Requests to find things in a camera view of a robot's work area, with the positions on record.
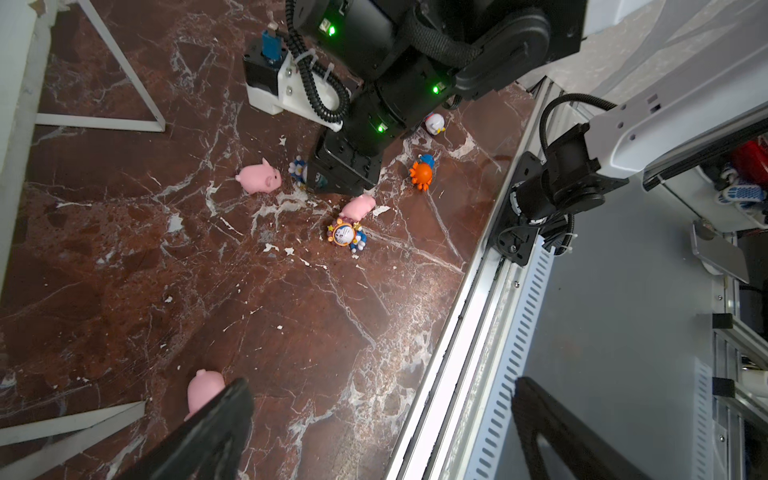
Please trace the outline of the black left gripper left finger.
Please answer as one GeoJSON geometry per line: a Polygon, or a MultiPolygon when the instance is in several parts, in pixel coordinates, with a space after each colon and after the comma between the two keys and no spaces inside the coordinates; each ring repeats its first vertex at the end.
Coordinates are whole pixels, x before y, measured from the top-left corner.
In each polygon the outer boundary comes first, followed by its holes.
{"type": "Polygon", "coordinates": [[[239,378],[120,475],[122,479],[236,479],[254,411],[239,378]]]}

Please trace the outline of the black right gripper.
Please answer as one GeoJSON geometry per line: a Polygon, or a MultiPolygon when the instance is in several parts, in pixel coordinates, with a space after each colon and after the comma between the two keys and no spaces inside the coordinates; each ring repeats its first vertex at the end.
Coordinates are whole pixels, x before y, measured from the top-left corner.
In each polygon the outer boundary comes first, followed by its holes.
{"type": "Polygon", "coordinates": [[[380,155],[362,155],[339,132],[324,129],[307,161],[306,185],[317,194],[358,196],[378,184],[380,171],[380,155]]]}

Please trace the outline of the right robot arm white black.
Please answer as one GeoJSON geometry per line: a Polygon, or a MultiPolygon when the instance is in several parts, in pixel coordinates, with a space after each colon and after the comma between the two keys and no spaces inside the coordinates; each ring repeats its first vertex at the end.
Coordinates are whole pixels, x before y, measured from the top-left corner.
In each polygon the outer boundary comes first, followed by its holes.
{"type": "Polygon", "coordinates": [[[317,194],[375,187],[382,155],[439,107],[499,91],[580,49],[584,1],[289,1],[287,44],[327,123],[317,194]]]}

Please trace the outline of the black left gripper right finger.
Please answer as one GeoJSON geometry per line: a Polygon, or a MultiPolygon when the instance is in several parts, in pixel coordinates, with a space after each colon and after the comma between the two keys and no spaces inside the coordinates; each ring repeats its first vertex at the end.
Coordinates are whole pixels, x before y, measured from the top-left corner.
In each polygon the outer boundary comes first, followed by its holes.
{"type": "Polygon", "coordinates": [[[515,381],[511,411],[533,479],[551,477],[544,446],[575,479],[648,477],[530,377],[515,381]]]}

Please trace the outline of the blue cat figure teal hat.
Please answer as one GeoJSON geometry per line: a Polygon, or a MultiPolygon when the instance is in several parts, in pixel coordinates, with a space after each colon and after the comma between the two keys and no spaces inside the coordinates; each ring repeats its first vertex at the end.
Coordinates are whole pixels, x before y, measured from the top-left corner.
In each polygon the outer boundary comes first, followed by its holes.
{"type": "Polygon", "coordinates": [[[307,162],[301,158],[294,159],[289,165],[289,174],[294,182],[305,185],[308,178],[307,162]]]}

